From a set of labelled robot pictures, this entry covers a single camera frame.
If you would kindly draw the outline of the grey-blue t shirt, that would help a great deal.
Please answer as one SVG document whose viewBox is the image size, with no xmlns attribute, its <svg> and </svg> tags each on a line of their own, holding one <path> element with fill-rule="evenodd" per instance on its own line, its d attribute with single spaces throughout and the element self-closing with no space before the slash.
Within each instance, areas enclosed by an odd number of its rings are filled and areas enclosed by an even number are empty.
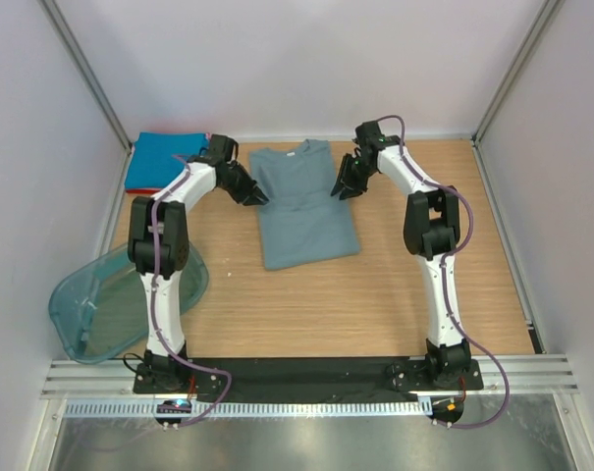
<svg viewBox="0 0 594 471">
<path fill-rule="evenodd" d="M 268 197 L 257 208 L 264 267 L 282 270 L 356 255 L 350 205 L 331 194 L 336 168 L 326 140 L 249 153 L 253 178 Z"/>
</svg>

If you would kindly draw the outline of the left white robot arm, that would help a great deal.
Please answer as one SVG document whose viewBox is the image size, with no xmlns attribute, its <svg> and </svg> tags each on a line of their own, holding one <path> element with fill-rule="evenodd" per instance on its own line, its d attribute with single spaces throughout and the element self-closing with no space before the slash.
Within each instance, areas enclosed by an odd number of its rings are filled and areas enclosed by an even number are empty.
<svg viewBox="0 0 594 471">
<path fill-rule="evenodd" d="M 135 370 L 135 393 L 181 393 L 197 373 L 226 380 L 224 370 L 197 365 L 187 356 L 181 323 L 180 285 L 189 261 L 188 213 L 216 188 L 242 206 L 268 202 L 238 161 L 239 144 L 213 134 L 198 154 L 180 156 L 183 169 L 174 180 L 149 197 L 137 197 L 131 208 L 128 255 L 143 285 L 148 317 L 148 340 Z"/>
</svg>

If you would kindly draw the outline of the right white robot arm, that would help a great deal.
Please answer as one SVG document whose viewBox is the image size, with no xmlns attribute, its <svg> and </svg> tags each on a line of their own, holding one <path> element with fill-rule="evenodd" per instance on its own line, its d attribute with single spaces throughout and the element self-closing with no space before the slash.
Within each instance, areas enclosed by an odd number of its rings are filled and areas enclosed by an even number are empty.
<svg viewBox="0 0 594 471">
<path fill-rule="evenodd" d="M 429 314 L 423 372 L 433 387 L 452 388 L 471 367 L 455 281 L 456 253 L 464 244 L 459 193 L 433 181 L 411 157 L 405 136 L 383 134 L 380 123 L 355 129 L 355 149 L 343 157 L 331 194 L 341 200 L 361 196 L 380 173 L 405 196 L 403 239 L 421 269 Z"/>
</svg>

